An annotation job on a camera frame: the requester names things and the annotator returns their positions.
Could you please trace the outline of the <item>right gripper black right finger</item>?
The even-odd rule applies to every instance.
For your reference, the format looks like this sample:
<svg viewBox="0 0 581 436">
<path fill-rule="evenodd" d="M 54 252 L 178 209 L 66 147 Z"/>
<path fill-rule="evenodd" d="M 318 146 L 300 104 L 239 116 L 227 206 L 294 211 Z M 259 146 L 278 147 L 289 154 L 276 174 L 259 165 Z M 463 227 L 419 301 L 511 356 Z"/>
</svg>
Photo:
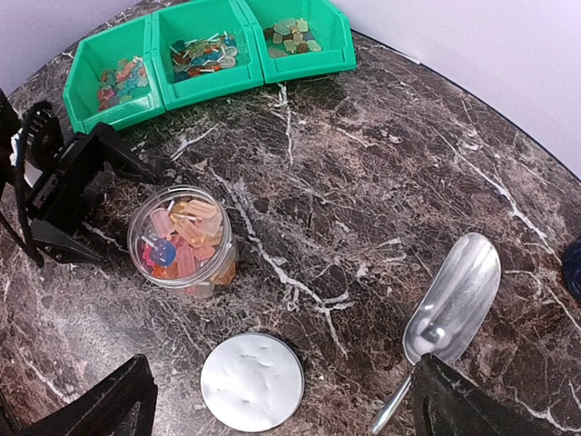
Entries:
<svg viewBox="0 0 581 436">
<path fill-rule="evenodd" d="M 555 435 L 486 395 L 433 354 L 412 373 L 412 415 L 417 435 Z"/>
</svg>

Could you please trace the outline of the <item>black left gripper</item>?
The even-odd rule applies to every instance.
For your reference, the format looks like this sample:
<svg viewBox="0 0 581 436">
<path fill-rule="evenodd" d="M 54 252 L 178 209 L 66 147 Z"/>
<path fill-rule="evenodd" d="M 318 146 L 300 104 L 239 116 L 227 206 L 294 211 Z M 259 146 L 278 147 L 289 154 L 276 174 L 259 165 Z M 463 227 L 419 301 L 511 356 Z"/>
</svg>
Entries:
<svg viewBox="0 0 581 436">
<path fill-rule="evenodd" d="M 66 233 L 88 214 L 84 191 L 105 162 L 123 179 L 158 183 L 158 173 L 111 125 L 98 123 L 90 133 L 65 140 L 51 104 L 35 104 L 22 119 L 1 95 L 1 174 L 24 194 L 35 247 L 58 263 L 105 262 Z"/>
</svg>

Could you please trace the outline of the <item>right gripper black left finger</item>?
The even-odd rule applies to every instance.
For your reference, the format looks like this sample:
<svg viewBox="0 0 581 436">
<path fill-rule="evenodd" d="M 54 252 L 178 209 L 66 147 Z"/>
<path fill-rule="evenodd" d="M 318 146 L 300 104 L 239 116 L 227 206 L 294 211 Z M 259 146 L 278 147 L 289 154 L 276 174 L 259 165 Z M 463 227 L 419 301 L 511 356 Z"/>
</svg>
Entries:
<svg viewBox="0 0 581 436">
<path fill-rule="evenodd" d="M 8 416 L 10 435 L 151 435 L 158 387 L 147 358 L 135 354 L 91 390 L 23 429 Z"/>
</svg>

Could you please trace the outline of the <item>silver metal scoop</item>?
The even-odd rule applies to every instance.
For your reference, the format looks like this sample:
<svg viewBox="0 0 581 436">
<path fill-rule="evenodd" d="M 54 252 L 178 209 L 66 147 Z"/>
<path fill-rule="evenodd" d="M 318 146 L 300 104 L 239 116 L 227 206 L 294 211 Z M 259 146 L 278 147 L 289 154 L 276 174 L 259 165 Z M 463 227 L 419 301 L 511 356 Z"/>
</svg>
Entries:
<svg viewBox="0 0 581 436">
<path fill-rule="evenodd" d="M 500 279 L 499 254 L 486 236 L 466 233 L 455 242 L 403 332 L 402 346 L 412 372 L 371 422 L 371 435 L 383 431 L 408 391 L 417 434 L 433 433 L 429 405 L 433 402 L 439 408 L 448 403 L 442 373 L 476 336 Z"/>
</svg>

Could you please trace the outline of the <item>white round lid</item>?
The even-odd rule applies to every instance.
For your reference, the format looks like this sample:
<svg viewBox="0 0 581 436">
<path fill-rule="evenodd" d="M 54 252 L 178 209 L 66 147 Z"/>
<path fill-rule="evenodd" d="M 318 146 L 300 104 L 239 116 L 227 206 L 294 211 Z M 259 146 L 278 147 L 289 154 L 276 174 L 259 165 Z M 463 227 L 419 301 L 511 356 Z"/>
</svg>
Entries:
<svg viewBox="0 0 581 436">
<path fill-rule="evenodd" d="M 299 409 L 305 378 L 286 343 L 247 332 L 211 351 L 200 384 L 203 400 L 218 421 L 236 431 L 262 432 L 280 426 Z"/>
</svg>

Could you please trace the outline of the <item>green three-compartment candy bin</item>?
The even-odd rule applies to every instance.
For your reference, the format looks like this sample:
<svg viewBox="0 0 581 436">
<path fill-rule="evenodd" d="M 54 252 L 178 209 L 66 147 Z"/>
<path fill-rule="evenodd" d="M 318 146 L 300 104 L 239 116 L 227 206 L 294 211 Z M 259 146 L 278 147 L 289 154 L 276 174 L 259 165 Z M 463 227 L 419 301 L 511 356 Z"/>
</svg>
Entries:
<svg viewBox="0 0 581 436">
<path fill-rule="evenodd" d="M 71 126 L 115 129 L 291 79 L 354 69 L 350 23 L 328 1 L 191 1 L 85 38 L 64 88 Z"/>
</svg>

